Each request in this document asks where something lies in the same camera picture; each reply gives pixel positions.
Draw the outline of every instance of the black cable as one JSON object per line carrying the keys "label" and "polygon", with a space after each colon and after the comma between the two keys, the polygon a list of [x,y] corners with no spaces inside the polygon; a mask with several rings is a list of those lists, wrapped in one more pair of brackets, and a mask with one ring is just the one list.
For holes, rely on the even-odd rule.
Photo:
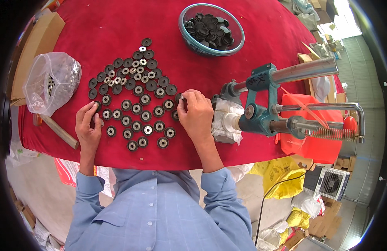
{"label": "black cable", "polygon": [[280,183],[283,183],[283,182],[286,182],[286,181],[290,181],[290,180],[293,180],[293,179],[299,179],[301,178],[302,176],[304,176],[308,171],[306,170],[305,173],[301,174],[301,176],[298,176],[296,178],[292,178],[292,179],[286,179],[286,180],[283,180],[283,181],[280,181],[280,182],[277,182],[276,184],[274,184],[270,189],[269,191],[267,191],[267,193],[263,196],[263,199],[262,199],[262,205],[261,205],[261,213],[259,214],[259,222],[258,222],[258,230],[256,231],[256,239],[255,239],[255,246],[256,244],[258,243],[258,236],[259,236],[259,228],[261,226],[261,218],[262,218],[262,211],[263,211],[263,203],[265,201],[265,198],[267,197],[267,195],[270,193],[270,191],[277,185],[277,184],[280,184]]}

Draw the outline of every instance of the left hand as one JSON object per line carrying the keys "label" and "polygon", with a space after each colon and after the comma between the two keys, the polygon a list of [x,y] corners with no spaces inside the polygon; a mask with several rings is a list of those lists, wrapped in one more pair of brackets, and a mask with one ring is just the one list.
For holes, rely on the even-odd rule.
{"label": "left hand", "polygon": [[[97,104],[92,101],[76,113],[75,132],[82,148],[80,153],[81,155],[86,154],[89,157],[94,157],[96,154],[101,138],[101,121],[96,110]],[[90,128],[90,121],[93,116],[95,126]]]}

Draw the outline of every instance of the right hand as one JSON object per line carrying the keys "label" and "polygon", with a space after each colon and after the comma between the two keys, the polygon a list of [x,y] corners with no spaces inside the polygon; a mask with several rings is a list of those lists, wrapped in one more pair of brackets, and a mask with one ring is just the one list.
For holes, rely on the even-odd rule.
{"label": "right hand", "polygon": [[213,107],[210,99],[200,91],[189,89],[182,93],[188,103],[188,111],[184,108],[184,101],[179,100],[176,108],[179,122],[191,138],[193,144],[198,146],[209,141],[214,142],[211,135],[211,122],[213,120]]}

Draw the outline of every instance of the wooden handle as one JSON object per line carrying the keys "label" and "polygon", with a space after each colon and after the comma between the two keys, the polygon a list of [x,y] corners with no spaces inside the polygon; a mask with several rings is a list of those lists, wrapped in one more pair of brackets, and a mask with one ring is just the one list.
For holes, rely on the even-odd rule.
{"label": "wooden handle", "polygon": [[58,135],[62,138],[68,145],[70,145],[73,149],[78,148],[79,142],[70,136],[64,129],[62,129],[52,118],[47,115],[40,114],[40,117],[44,120],[44,122]]}

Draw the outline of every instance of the table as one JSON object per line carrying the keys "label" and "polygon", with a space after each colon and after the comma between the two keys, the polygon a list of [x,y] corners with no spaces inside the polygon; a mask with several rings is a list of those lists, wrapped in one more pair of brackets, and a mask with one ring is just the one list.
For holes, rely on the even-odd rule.
{"label": "table", "polygon": [[[303,24],[278,1],[270,0],[215,0],[212,4],[231,12],[241,23],[245,32],[243,48],[230,57],[204,58],[193,53],[184,43],[178,29],[181,11],[193,1],[104,1],[66,0],[58,13],[65,21],[54,51],[63,51],[75,58],[82,66],[82,78],[74,96],[52,118],[74,138],[75,114],[80,107],[89,103],[88,81],[104,70],[115,58],[129,58],[138,50],[143,38],[153,40],[150,49],[163,75],[178,87],[178,92],[194,88],[207,98],[220,93],[221,86],[231,79],[244,81],[251,70],[266,63],[273,63],[277,69],[298,64],[297,53],[308,53],[302,42],[314,43],[315,38]],[[284,83],[282,86],[291,93],[305,93],[303,81]],[[278,90],[281,102],[282,91]],[[153,93],[147,110],[161,104]],[[124,99],[138,102],[131,91],[125,88],[119,95],[113,95],[111,110],[121,107]],[[246,94],[241,95],[245,103]],[[257,103],[267,105],[267,92],[258,93]],[[133,120],[139,119],[131,112],[124,112]],[[71,161],[80,160],[80,148],[72,149],[62,141],[46,124],[35,127],[32,114],[26,106],[19,109],[19,135],[25,148]],[[126,148],[122,137],[124,127],[120,121],[106,121],[95,164],[113,168],[182,170],[200,169],[201,162],[195,148],[182,126],[171,119],[171,112],[161,118],[168,127],[174,127],[176,137],[170,139],[166,149],[157,147],[154,133],[149,145],[136,152]],[[117,135],[110,138],[106,128],[113,125]],[[136,133],[134,140],[142,136]],[[225,166],[239,165],[275,159],[285,156],[274,137],[242,133],[241,145],[216,143]]]}

